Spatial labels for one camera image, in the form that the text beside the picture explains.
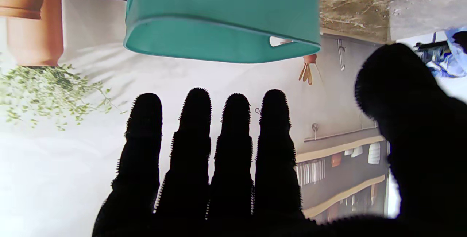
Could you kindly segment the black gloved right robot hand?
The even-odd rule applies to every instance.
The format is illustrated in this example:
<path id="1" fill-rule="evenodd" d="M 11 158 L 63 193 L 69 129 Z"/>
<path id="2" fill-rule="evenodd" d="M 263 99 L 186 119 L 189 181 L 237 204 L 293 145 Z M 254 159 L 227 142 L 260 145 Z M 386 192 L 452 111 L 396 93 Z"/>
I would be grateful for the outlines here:
<path id="1" fill-rule="evenodd" d="M 211 101 L 202 88 L 185 99 L 170 169 L 159 182 L 162 104 L 137 97 L 112 192 L 94 237 L 460 237 L 466 236 L 466 104 L 448 96 L 405 44 L 388 44 L 363 63 L 357 105 L 390 143 L 401 198 L 395 219 L 358 215 L 318 224 L 302 212 L 285 93 L 265 93 L 255 179 L 250 174 L 250 104 L 228 97 L 208 176 Z M 162 187 L 157 200 L 159 187 Z"/>

